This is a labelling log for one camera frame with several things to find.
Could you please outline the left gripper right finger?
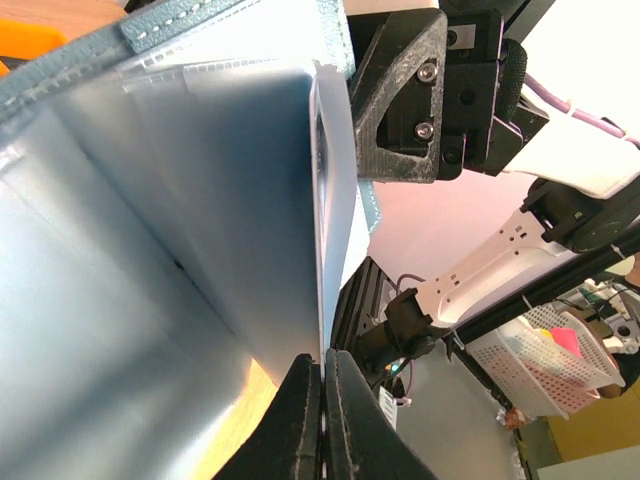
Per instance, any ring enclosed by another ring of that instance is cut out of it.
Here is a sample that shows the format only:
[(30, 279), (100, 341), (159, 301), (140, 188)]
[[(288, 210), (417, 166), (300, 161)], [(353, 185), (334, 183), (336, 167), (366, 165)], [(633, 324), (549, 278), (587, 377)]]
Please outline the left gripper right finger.
[(329, 479), (435, 477), (392, 428), (347, 351), (327, 351), (325, 403)]

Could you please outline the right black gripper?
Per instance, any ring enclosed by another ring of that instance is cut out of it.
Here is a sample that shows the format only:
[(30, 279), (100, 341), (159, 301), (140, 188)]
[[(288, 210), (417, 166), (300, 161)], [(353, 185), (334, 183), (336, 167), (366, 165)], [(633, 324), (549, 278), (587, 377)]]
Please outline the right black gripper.
[(361, 178), (431, 183), (465, 169), (496, 176), (522, 149), (513, 119), (527, 53), (504, 36), (497, 10), (366, 14), (350, 18), (349, 27)]

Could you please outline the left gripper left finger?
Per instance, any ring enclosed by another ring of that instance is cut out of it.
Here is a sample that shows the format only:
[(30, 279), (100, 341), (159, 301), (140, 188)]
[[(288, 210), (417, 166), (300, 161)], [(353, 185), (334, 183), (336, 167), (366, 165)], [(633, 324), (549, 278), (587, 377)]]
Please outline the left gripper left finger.
[(262, 420), (215, 475), (219, 480), (318, 479), (320, 366), (297, 356)]

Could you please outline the teal leather card holder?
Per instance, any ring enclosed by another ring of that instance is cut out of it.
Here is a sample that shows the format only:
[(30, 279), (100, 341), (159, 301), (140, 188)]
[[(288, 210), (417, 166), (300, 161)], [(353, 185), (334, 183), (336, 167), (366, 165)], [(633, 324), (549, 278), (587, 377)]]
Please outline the teal leather card holder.
[(364, 257), (340, 1), (162, 1), (1, 80), (1, 475), (207, 479)]

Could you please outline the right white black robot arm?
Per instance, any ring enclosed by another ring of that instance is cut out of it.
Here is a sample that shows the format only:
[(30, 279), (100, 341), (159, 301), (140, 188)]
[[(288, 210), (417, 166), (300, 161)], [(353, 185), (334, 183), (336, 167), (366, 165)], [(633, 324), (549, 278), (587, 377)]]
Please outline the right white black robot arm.
[[(372, 13), (352, 23), (360, 56), (350, 84), (358, 174), (378, 182), (450, 181), (462, 171), (495, 176), (547, 123), (528, 103), (534, 88), (522, 46), (491, 9)], [(596, 168), (538, 164), (522, 205), (447, 272), (399, 293), (385, 320), (354, 340), (352, 354), (377, 385), (394, 361), (428, 354), (461, 317), (517, 273), (564, 252), (615, 241), (639, 214), (639, 170), (617, 185)]]

